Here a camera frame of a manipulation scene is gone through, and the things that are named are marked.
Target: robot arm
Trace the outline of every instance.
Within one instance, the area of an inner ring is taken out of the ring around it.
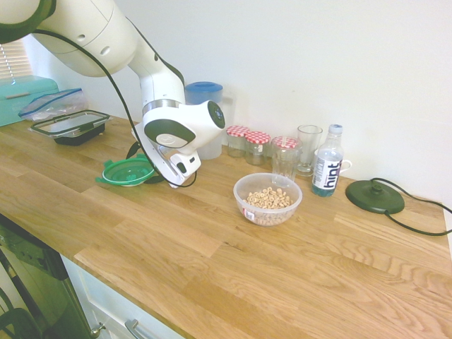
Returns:
[[[143,100],[143,121],[136,125],[135,138],[173,187],[199,168],[196,149],[225,127],[221,109],[214,102],[185,105],[180,72],[160,58],[113,0],[0,0],[0,7],[0,43],[38,28],[75,42],[110,73],[129,66],[138,75]],[[34,37],[74,71],[105,76],[66,42],[42,34]]]

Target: teal bread box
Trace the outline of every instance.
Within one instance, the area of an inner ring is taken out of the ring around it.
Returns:
[[[0,126],[22,120],[18,113],[33,99],[58,92],[52,79],[39,76],[21,76],[0,80]]]

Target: clear plastic bowl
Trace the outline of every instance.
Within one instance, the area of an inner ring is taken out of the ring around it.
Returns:
[[[284,186],[278,186],[273,182],[281,183]],[[281,188],[294,203],[285,208],[271,210],[255,207],[244,201],[250,193],[262,191],[268,187],[271,187],[275,191]],[[303,193],[296,183],[282,175],[255,173],[241,178],[234,185],[234,196],[237,200],[237,206],[244,217],[257,225],[265,227],[278,225],[292,217],[298,205],[302,202]]]

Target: hint water bottle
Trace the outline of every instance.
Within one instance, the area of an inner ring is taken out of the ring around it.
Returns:
[[[318,196],[332,196],[338,184],[344,150],[340,145],[341,125],[330,125],[325,143],[317,151],[312,191]]]

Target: white mug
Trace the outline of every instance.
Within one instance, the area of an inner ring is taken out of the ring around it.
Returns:
[[[312,163],[314,164],[314,169],[315,169],[316,163],[317,163],[317,150],[314,152],[314,159],[312,160]],[[348,171],[352,166],[353,166],[353,164],[350,160],[342,160],[342,165],[340,166],[339,174],[343,173],[345,171]]]

